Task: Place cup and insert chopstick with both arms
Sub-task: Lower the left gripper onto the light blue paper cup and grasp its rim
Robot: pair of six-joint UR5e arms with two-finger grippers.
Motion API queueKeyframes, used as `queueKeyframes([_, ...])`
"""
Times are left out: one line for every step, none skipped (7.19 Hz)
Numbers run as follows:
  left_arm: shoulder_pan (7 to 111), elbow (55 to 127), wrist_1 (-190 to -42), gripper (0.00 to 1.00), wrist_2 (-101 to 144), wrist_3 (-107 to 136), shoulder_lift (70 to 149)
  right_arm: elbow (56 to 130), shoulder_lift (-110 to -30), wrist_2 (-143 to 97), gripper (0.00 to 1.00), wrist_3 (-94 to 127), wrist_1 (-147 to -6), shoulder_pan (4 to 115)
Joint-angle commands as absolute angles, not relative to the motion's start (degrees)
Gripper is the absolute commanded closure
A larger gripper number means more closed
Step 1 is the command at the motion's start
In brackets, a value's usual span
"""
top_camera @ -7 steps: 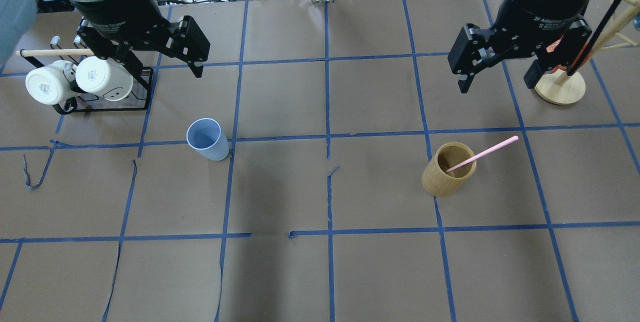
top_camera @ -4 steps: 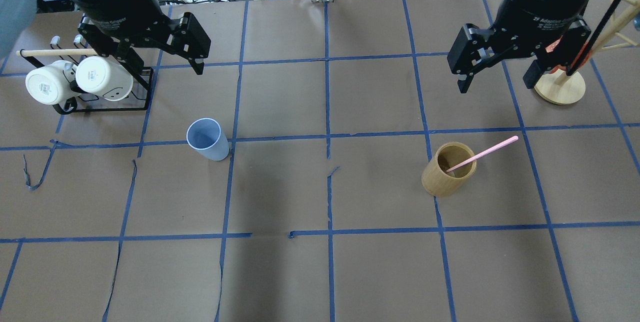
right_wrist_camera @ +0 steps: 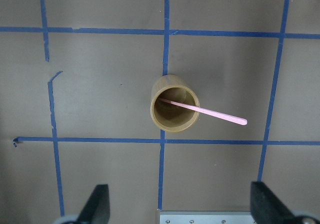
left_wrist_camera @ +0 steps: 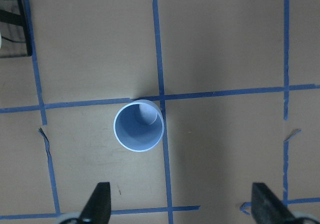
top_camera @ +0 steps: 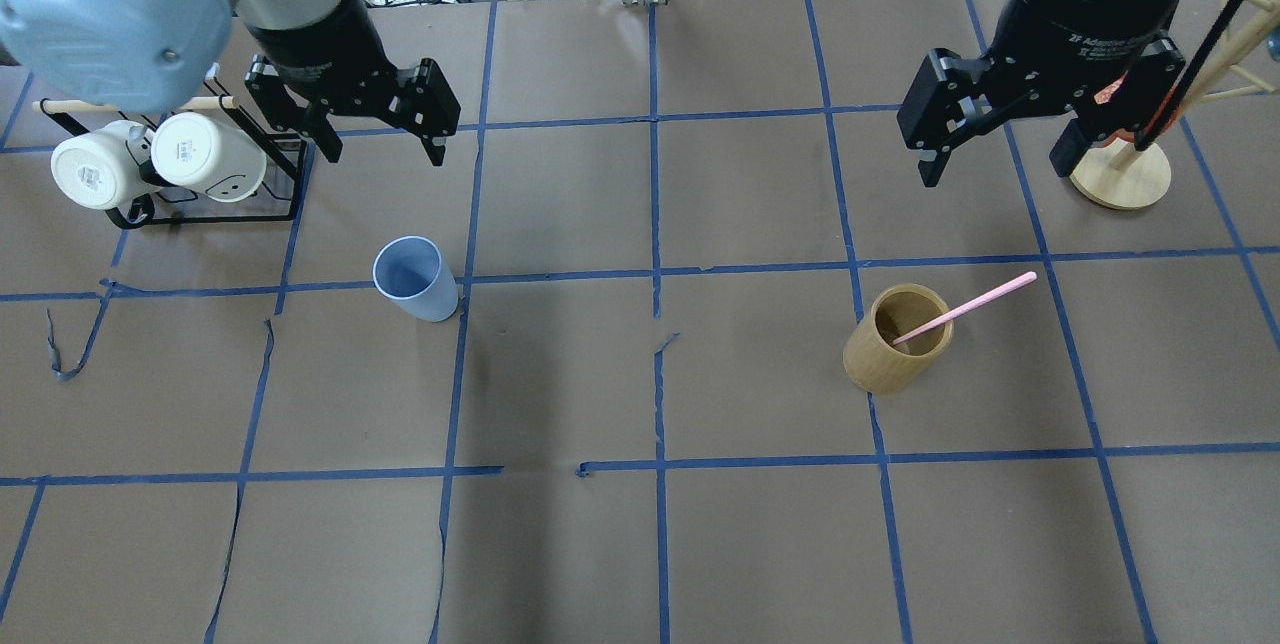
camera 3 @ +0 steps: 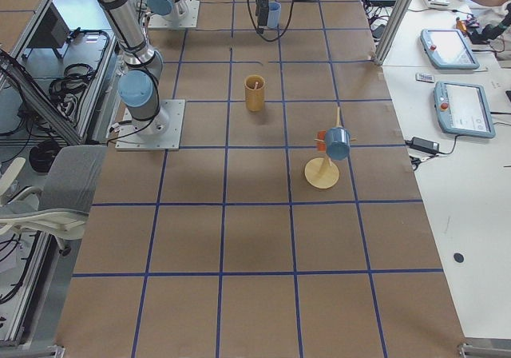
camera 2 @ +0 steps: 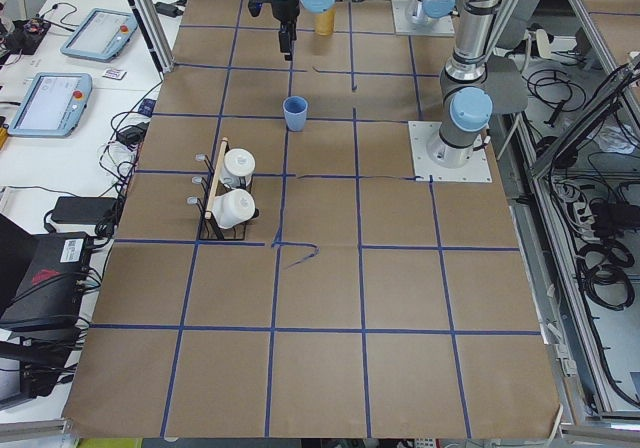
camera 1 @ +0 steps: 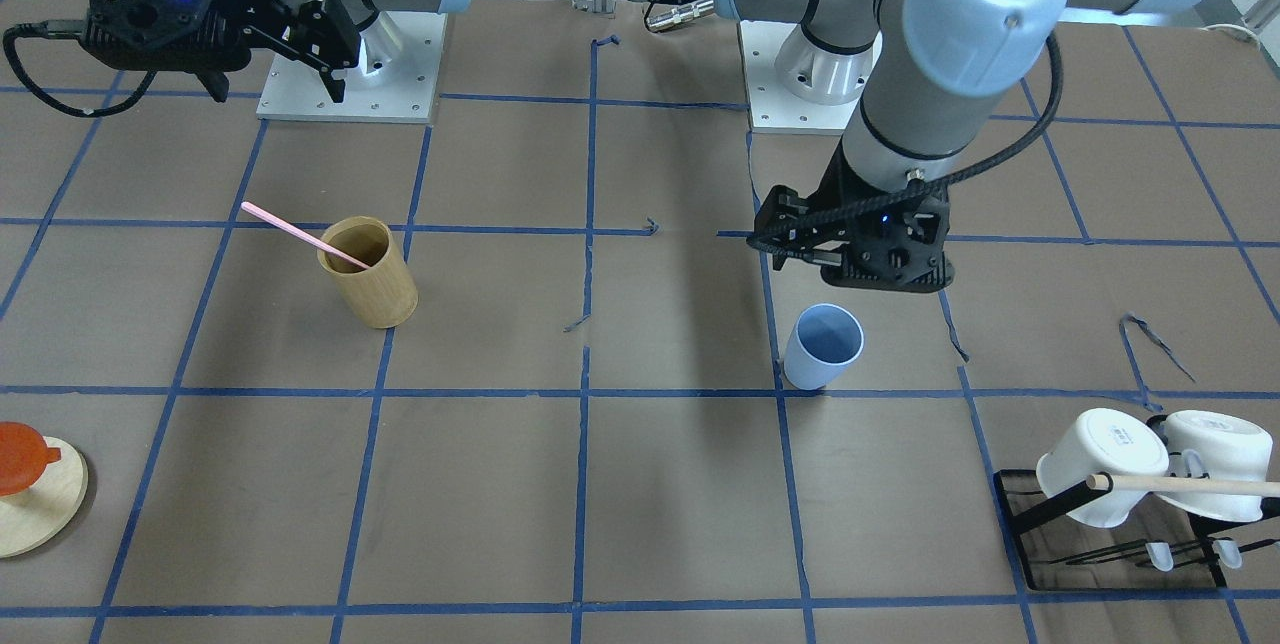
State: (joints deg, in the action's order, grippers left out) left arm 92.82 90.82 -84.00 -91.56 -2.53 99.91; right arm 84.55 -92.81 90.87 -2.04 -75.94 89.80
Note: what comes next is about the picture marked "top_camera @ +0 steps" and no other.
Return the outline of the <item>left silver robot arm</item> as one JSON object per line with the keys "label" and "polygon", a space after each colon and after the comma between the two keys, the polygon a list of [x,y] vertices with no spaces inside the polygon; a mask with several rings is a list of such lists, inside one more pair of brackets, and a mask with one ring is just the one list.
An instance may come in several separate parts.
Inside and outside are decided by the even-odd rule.
{"label": "left silver robot arm", "polygon": [[3,0],[3,56],[77,100],[160,114],[197,93],[233,20],[259,44],[246,88],[271,129],[334,163],[333,117],[367,117],[443,165],[460,102],[436,61],[388,59],[362,0]]}

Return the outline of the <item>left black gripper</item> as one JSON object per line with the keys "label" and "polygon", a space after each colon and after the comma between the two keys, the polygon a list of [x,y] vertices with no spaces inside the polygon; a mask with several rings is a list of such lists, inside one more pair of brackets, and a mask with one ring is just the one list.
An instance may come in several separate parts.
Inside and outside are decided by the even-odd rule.
{"label": "left black gripper", "polygon": [[431,166],[444,165],[461,105],[438,61],[399,69],[369,15],[334,15],[301,29],[251,26],[248,32],[261,52],[244,85],[270,128],[300,133],[337,164],[343,142],[333,117],[367,117],[416,134]]}

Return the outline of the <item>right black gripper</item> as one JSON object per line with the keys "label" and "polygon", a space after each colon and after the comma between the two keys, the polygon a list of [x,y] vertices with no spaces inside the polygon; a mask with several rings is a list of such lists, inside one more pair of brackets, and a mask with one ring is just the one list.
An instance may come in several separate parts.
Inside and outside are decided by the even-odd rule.
{"label": "right black gripper", "polygon": [[1169,35],[1179,0],[1009,0],[982,56],[934,47],[896,122],[934,188],[955,149],[1005,123],[1068,114],[1050,151],[1069,178],[1111,134],[1157,123],[1187,65]]}

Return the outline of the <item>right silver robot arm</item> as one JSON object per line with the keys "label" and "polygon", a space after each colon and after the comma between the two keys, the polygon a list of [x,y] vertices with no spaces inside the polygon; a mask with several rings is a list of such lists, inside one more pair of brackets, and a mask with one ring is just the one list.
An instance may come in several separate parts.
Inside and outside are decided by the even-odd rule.
{"label": "right silver robot arm", "polygon": [[1009,0],[979,59],[936,47],[905,93],[896,119],[922,182],[938,184],[961,143],[1027,117],[1074,114],[1050,155],[1059,175],[1116,134],[1149,149],[1243,1],[1185,59],[1169,35],[1180,0]]}

